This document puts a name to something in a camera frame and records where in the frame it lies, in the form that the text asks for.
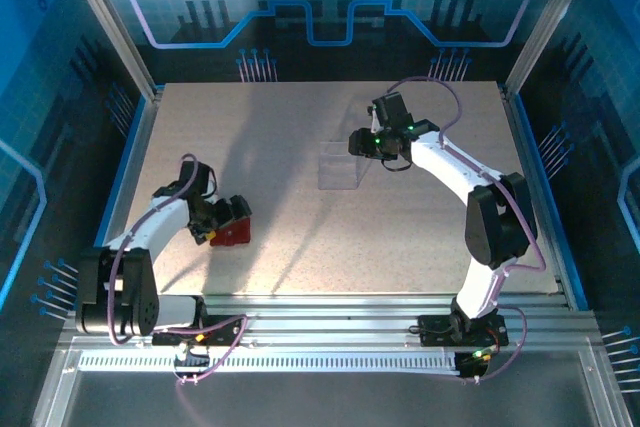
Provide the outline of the aluminium side rail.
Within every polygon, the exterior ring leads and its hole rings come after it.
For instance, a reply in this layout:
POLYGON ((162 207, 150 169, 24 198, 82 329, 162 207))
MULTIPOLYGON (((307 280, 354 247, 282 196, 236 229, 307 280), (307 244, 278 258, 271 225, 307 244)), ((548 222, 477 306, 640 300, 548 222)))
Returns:
POLYGON ((544 177, 540 170, 537 144, 527 119, 523 115, 524 111, 518 103, 518 97, 510 94, 503 83, 498 83, 498 89, 523 175, 527 179, 531 203, 536 216, 538 242, 540 250, 544 253, 547 271, 553 274, 558 292, 563 295, 568 308, 572 309, 574 308, 573 294, 566 279, 563 254, 558 247, 552 217, 546 204, 542 183, 544 177))
POLYGON ((126 230, 146 151, 165 86, 157 85, 157 98, 141 98, 134 112, 124 150, 94 240, 95 247, 106 245, 126 230))

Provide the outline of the aluminium frame post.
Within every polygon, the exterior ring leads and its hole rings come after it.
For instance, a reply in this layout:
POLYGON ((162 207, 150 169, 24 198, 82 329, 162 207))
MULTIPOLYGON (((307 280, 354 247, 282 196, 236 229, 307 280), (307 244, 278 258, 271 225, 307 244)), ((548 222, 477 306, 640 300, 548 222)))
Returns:
POLYGON ((157 98, 155 82, 111 0, 86 0, 142 97, 157 98))
POLYGON ((524 86, 573 0, 548 0, 504 82, 505 97, 513 99, 524 86))

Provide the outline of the white connector block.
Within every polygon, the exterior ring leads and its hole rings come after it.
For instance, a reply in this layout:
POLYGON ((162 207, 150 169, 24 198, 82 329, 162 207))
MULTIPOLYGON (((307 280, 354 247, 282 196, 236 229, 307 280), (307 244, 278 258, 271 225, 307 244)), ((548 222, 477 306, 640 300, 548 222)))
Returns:
POLYGON ((210 365, 210 361, 211 359, 207 354, 195 354, 188 344, 182 343, 176 348, 173 367, 175 369, 204 369, 210 365))

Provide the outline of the red card holder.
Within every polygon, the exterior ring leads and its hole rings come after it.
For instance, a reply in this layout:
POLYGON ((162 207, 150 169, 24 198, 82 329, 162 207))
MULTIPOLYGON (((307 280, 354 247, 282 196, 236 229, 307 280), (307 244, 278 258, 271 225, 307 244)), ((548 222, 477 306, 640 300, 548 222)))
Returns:
POLYGON ((233 247, 251 242, 251 218, 245 217, 215 231, 209 240, 212 247, 233 247))

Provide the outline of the aluminium frame rail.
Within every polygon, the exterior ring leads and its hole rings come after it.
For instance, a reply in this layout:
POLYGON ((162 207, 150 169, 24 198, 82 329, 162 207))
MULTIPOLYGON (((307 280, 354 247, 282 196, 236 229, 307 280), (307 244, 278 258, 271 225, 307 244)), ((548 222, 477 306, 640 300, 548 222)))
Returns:
MULTIPOLYGON (((241 345, 274 350, 416 350, 408 329, 420 315, 446 316, 448 295, 210 295, 212 315, 245 314, 241 345)), ((526 332, 527 351, 572 351, 600 345, 595 314, 571 308, 565 296, 507 293, 498 301, 513 349, 526 332)))

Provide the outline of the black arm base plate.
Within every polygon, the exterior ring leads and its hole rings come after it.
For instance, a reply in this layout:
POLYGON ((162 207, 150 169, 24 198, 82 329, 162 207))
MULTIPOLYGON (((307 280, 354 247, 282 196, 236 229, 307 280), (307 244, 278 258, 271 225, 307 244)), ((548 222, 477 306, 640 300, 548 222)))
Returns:
POLYGON ((152 335, 154 346, 230 346, 240 333, 245 315, 212 315, 201 318, 189 327, 167 327, 152 335))
POLYGON ((496 311, 465 321, 457 313, 421 315, 409 331, 420 338, 424 347, 506 347, 509 337, 505 319, 496 311))

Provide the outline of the grey metal panel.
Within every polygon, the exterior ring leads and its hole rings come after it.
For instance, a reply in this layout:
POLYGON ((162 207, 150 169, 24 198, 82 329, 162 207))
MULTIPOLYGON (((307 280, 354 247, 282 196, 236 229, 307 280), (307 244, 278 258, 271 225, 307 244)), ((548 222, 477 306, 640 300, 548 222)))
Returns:
POLYGON ((417 374, 84 373, 64 427, 598 427, 577 377, 521 366, 479 386, 417 374))

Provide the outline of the clear plastic box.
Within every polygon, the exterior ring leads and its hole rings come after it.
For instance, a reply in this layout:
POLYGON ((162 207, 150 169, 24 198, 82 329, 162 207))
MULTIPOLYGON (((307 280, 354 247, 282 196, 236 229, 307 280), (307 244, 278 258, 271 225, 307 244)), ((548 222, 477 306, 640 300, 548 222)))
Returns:
POLYGON ((355 190, 359 187, 365 159, 351 155, 347 142, 322 142, 318 158, 319 190, 355 190))

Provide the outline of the black controller box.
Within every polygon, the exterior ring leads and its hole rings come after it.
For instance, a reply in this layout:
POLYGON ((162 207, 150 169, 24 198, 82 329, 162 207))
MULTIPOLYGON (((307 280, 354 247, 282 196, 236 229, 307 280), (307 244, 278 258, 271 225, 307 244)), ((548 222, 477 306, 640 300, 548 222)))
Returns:
POLYGON ((456 352, 454 355, 455 369, 463 379, 483 377, 489 369, 489 364, 495 350, 492 347, 474 350, 473 352, 456 352))

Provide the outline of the blue edge strip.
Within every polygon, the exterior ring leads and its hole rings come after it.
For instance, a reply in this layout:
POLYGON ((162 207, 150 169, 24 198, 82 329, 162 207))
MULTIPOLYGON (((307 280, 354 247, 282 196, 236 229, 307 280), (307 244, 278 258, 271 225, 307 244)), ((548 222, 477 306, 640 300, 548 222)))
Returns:
POLYGON ((93 244, 78 259, 78 294, 76 307, 80 309, 85 294, 106 293, 108 268, 101 266, 101 255, 110 250, 107 244, 126 231, 142 163, 146 155, 151 130, 157 113, 157 105, 143 98, 137 102, 131 125, 125 137, 117 169, 110 185, 109 196, 93 244))

